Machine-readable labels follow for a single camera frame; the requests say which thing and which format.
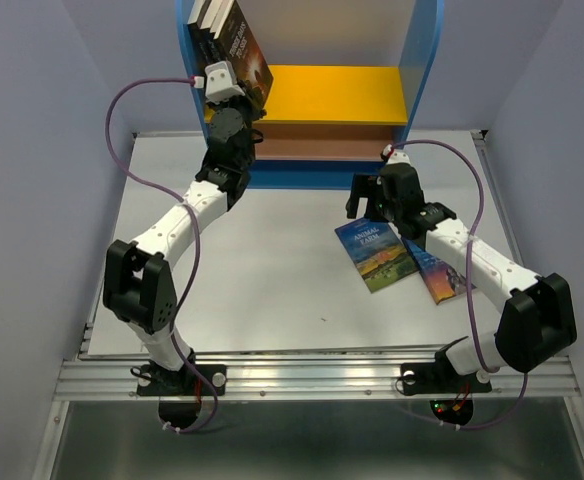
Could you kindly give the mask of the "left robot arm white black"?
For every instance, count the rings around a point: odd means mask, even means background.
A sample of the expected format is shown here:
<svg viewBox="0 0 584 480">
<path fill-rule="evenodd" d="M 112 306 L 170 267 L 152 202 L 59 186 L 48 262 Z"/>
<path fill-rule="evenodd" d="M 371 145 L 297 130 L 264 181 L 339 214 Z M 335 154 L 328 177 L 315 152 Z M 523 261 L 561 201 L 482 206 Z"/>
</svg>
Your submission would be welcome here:
<svg viewBox="0 0 584 480">
<path fill-rule="evenodd" d="M 161 369 L 171 393 L 187 392 L 195 371 L 186 362 L 192 350 L 175 325 L 184 300 L 172 269 L 201 234 L 240 200 L 262 135 L 253 128 L 263 115 L 249 95 L 234 95 L 212 107 L 207 151 L 201 169 L 176 204 L 131 241 L 114 241 L 106 253 L 103 304 L 126 323 Z"/>
</svg>

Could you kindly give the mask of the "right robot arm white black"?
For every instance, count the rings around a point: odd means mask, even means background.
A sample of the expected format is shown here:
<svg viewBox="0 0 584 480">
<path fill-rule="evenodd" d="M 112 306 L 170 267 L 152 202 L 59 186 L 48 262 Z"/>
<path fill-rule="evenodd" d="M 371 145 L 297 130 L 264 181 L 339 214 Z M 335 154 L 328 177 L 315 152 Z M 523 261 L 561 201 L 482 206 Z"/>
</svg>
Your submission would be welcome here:
<svg viewBox="0 0 584 480">
<path fill-rule="evenodd" d="M 444 349 L 432 366 L 438 387 L 454 390 L 469 374 L 502 367 L 528 373 L 576 342 L 568 282 L 556 273 L 542 276 L 522 267 L 479 239 L 451 209 L 426 201 L 410 164 L 354 175 L 348 218 L 356 217 L 361 200 L 367 202 L 365 218 L 393 224 L 402 237 L 453 267 L 500 315 L 495 331 L 474 332 Z"/>
</svg>

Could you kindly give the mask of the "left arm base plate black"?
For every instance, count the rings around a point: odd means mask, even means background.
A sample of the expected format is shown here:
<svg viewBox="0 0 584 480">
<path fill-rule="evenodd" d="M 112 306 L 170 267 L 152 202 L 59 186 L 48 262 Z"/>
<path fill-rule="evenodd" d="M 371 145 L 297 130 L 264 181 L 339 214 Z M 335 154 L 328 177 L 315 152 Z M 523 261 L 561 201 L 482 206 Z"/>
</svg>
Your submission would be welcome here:
<svg viewBox="0 0 584 480">
<path fill-rule="evenodd" d="M 186 366 L 170 371 L 150 362 L 131 367 L 130 373 L 137 380 L 136 394 L 139 396 L 212 396 L 211 388 Z"/>
</svg>

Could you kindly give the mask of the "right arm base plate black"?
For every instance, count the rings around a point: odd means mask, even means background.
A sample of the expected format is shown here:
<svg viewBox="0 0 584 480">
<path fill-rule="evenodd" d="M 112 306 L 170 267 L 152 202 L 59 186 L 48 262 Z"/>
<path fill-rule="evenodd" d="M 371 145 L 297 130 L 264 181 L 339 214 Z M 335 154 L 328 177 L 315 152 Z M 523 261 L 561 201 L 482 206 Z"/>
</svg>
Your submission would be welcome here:
<svg viewBox="0 0 584 480">
<path fill-rule="evenodd" d="M 475 374 L 459 375 L 436 362 L 403 363 L 399 383 L 406 396 L 464 393 L 466 387 L 470 393 L 492 391 L 491 383 L 481 383 Z"/>
</svg>

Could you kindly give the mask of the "Three Days to See book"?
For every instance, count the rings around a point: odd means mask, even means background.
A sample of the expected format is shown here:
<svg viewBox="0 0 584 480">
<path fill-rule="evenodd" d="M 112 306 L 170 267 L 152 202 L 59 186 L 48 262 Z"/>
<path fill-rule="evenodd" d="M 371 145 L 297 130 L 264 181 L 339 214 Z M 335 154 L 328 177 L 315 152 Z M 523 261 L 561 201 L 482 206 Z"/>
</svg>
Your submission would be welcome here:
<svg viewBox="0 0 584 480">
<path fill-rule="evenodd" d="M 236 77 L 247 86 L 259 90 L 256 98 L 265 107 L 274 77 L 237 1 L 220 38 L 214 40 L 214 44 L 219 49 L 221 59 L 232 64 Z"/>
</svg>

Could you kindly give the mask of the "Animal Farm book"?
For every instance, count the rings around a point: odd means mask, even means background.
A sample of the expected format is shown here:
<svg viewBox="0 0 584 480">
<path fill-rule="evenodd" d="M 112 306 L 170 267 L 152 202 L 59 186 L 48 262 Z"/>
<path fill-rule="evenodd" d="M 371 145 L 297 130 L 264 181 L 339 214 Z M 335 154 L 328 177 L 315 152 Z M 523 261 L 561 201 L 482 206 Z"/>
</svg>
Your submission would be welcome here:
<svg viewBox="0 0 584 480">
<path fill-rule="evenodd" d="M 417 272 L 403 242 L 387 223 L 360 218 L 335 234 L 371 293 Z"/>
</svg>

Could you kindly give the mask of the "A Tale of Two Cities book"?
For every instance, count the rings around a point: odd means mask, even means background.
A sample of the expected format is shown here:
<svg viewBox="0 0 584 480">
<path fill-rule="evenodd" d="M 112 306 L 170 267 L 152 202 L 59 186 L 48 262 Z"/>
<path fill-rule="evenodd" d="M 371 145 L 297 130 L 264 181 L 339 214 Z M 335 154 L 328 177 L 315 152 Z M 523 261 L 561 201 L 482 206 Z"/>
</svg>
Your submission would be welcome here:
<svg viewBox="0 0 584 480">
<path fill-rule="evenodd" d="M 198 73 L 205 75 L 205 68 L 212 63 L 213 57 L 208 40 L 203 33 L 203 20 L 210 6 L 210 0 L 195 0 L 187 21 L 188 32 L 193 43 Z"/>
</svg>

